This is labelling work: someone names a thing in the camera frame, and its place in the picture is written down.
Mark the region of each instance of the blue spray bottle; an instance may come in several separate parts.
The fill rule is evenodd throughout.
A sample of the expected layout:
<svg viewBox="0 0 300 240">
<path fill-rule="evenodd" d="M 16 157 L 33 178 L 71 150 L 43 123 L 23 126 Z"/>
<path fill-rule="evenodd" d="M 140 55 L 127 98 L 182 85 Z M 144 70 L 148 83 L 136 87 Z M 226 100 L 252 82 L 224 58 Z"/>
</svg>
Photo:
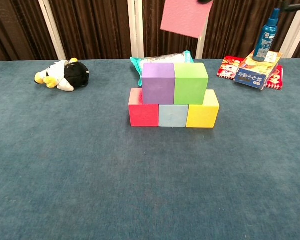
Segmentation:
<svg viewBox="0 0 300 240">
<path fill-rule="evenodd" d="M 262 28 L 258 42 L 256 44 L 252 59 L 257 62 L 263 62 L 270 50 L 272 42 L 277 34 L 277 23 L 279 20 L 280 9 L 275 8 L 268 22 Z"/>
</svg>

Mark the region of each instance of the stuffed animal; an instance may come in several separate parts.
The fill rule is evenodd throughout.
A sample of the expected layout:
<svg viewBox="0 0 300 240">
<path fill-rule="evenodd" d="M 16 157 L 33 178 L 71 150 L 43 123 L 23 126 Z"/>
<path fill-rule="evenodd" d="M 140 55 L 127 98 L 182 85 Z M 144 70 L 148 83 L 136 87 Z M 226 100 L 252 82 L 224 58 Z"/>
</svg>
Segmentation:
<svg viewBox="0 0 300 240">
<path fill-rule="evenodd" d="M 85 87 L 89 82 L 89 70 L 76 58 L 55 62 L 47 69 L 37 72 L 34 81 L 46 84 L 48 88 L 57 87 L 60 90 L 72 92 L 75 88 Z"/>
</svg>

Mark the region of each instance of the bottle cap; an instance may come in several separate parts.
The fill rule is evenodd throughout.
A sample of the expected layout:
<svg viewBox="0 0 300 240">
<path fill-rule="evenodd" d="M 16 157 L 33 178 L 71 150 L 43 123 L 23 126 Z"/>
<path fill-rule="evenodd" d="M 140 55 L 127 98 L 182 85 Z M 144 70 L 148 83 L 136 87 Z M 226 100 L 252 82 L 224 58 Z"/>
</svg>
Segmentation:
<svg viewBox="0 0 300 240">
<path fill-rule="evenodd" d="M 272 12 L 271 17 L 268 19 L 267 25 L 275 27 L 279 21 L 280 8 L 275 8 Z"/>
</svg>

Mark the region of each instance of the cube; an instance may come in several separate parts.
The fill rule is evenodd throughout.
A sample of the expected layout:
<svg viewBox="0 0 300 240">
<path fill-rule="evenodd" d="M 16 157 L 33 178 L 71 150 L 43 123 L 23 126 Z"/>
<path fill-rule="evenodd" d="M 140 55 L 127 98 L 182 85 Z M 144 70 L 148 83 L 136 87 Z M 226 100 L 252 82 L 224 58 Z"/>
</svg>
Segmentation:
<svg viewBox="0 0 300 240">
<path fill-rule="evenodd" d="M 219 112 L 219 102 L 214 90 L 205 91 L 202 105 L 189 105 L 187 128 L 214 128 Z"/>
<path fill-rule="evenodd" d="M 173 63 L 145 63 L 142 69 L 143 102 L 174 104 L 175 82 Z"/>
<path fill-rule="evenodd" d="M 174 104 L 202 105 L 209 77 L 203 63 L 175 63 Z"/>
<path fill-rule="evenodd" d="M 128 105 L 132 127 L 158 127 L 159 105 L 144 104 L 142 88 L 131 89 Z"/>
<path fill-rule="evenodd" d="M 159 105 L 159 127 L 186 127 L 189 105 Z"/>
</svg>

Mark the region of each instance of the yellow block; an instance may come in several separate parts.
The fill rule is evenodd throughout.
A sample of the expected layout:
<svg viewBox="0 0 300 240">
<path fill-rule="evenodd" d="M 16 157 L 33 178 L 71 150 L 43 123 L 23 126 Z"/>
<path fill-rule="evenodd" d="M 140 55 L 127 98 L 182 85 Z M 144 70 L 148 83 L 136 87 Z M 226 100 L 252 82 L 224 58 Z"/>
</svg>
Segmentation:
<svg viewBox="0 0 300 240">
<path fill-rule="evenodd" d="M 202 105 L 189 105 L 186 127 L 214 128 L 219 108 L 220 106 L 215 91 L 207 89 Z"/>
</svg>

